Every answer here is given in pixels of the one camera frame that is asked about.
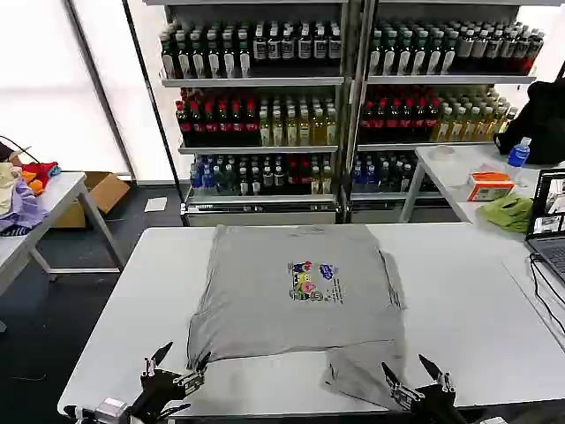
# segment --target cardboard box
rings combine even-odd
[[[467,201],[494,201],[514,188],[510,177],[503,172],[475,172],[468,181]]]
[[[108,214],[130,190],[130,187],[111,172],[85,172],[87,186],[94,203],[103,214]],[[85,228],[87,219],[78,201],[74,201],[59,217],[53,228]]]

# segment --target tissue box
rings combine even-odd
[[[510,177],[502,172],[474,172],[469,176],[467,201],[494,201],[514,188]]]

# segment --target cable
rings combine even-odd
[[[545,300],[542,299],[541,296],[539,296],[539,285],[538,285],[538,279],[536,278],[536,271],[535,269],[539,272],[539,274],[541,275],[541,277],[544,279],[544,281],[547,283],[547,285],[549,286],[549,288],[552,290],[552,292],[559,298],[559,300],[563,303],[563,305],[565,305],[565,302],[563,301],[563,298],[557,294],[557,291],[555,291],[555,289],[553,288],[552,285],[550,285],[550,283],[547,281],[546,276],[543,275],[543,273],[541,272],[541,270],[538,268],[537,265],[534,264],[535,261],[540,261],[540,259],[536,258],[535,254],[530,254],[530,269],[531,269],[531,274],[533,275],[533,283],[534,283],[534,293],[536,295],[536,298],[539,299],[539,301],[544,305],[544,307],[546,307],[547,312],[549,313],[549,316],[551,316],[553,318],[554,321],[556,321],[559,326],[561,327],[561,331],[563,332],[563,334],[565,334],[565,327],[563,326],[563,324],[561,323],[561,321],[559,321],[559,319],[554,315],[554,313],[552,312],[551,308],[549,307],[549,305],[546,303]]]
[[[13,144],[14,146],[16,146],[19,150],[21,150],[22,152],[24,152],[26,155],[28,155],[29,157],[31,157],[32,159],[34,159],[37,163],[40,163],[37,159],[35,159],[31,153],[29,153],[27,150],[25,150],[24,148],[22,148],[17,142],[15,142],[14,140],[10,140],[8,137],[6,137],[5,135],[0,134],[0,139],[5,139],[8,140],[11,144]]]

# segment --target shelf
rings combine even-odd
[[[257,148],[178,148],[181,155],[274,155],[278,153],[334,153],[337,146],[276,146]]]
[[[164,87],[299,87],[340,86],[343,77],[268,77],[268,78],[202,78],[161,79]]]
[[[308,4],[340,4],[348,0],[308,0]],[[302,4],[302,0],[143,0],[147,6],[207,4]]]
[[[416,148],[432,148],[433,146],[481,146],[494,144],[493,141],[457,141],[453,143],[380,143],[359,144],[358,152],[384,152],[387,150],[416,150]]]
[[[194,205],[288,205],[335,203],[333,194],[307,194],[296,196],[193,196],[186,206]]]
[[[351,201],[405,201],[407,193],[352,193]],[[441,193],[419,193],[417,199],[443,199]]]
[[[531,84],[536,77],[528,75],[373,75],[368,84]]]

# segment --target green cloth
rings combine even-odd
[[[530,224],[532,204],[531,199],[510,193],[481,206],[478,210],[488,221],[506,231],[526,233]]]

